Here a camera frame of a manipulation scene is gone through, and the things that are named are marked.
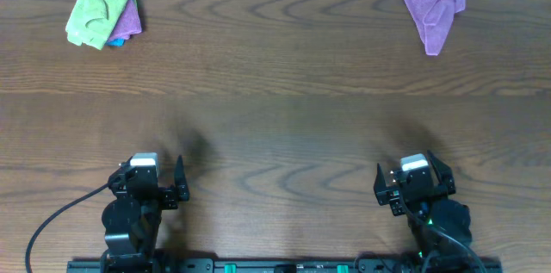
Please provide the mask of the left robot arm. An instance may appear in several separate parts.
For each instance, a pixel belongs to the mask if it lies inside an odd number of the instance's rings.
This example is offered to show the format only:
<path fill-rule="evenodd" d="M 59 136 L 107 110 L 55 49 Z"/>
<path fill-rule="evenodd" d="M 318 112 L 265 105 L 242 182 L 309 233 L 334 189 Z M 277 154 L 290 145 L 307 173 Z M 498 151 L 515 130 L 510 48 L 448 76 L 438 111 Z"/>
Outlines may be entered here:
<path fill-rule="evenodd" d="M 162 212 L 189 200 L 183 159 L 176 160 L 174 183 L 158 185 L 158 155 L 137 153 L 120 163 L 109 177 L 115 200 L 102 212 L 108 249 L 100 258 L 101 272 L 176 272 L 178 265 L 156 249 Z"/>

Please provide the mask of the purple microfiber cloth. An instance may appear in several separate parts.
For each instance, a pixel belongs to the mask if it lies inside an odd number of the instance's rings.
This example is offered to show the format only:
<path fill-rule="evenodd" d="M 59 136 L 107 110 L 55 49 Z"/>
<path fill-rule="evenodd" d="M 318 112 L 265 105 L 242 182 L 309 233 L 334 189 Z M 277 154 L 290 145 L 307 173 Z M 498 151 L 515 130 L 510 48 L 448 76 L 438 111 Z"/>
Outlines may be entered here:
<path fill-rule="evenodd" d="M 404 0 L 424 44 L 425 53 L 437 56 L 443 49 L 455 15 L 466 0 Z"/>

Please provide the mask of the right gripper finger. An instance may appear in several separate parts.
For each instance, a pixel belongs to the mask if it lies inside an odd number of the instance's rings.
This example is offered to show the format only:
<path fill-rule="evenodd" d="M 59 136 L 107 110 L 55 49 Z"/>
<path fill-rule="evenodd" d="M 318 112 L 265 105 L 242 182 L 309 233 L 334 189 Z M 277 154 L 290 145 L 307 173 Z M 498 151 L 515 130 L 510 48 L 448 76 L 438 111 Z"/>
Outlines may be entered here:
<path fill-rule="evenodd" d="M 378 203 L 380 205 L 387 205 L 389 203 L 387 194 L 388 187 L 380 164 L 376 165 L 376 175 L 373 189 Z"/>
<path fill-rule="evenodd" d="M 427 157 L 437 179 L 437 185 L 431 191 L 432 195 L 453 195 L 455 193 L 455 179 L 451 168 L 437 158 L 430 150 Z"/>

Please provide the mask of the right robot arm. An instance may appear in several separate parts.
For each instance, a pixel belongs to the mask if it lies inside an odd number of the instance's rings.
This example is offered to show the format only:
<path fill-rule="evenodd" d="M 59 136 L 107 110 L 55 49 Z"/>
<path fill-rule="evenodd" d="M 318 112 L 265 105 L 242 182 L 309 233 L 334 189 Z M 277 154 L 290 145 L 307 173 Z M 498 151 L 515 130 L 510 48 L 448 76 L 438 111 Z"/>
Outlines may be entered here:
<path fill-rule="evenodd" d="M 390 172 L 387 184 L 381 166 L 376 166 L 374 193 L 381 206 L 388 205 L 394 216 L 404 215 L 419 248 L 419 272 L 458 272 L 474 269 L 470 248 L 469 207 L 452 200 L 456 193 L 451 168 L 432 152 L 400 160 Z"/>

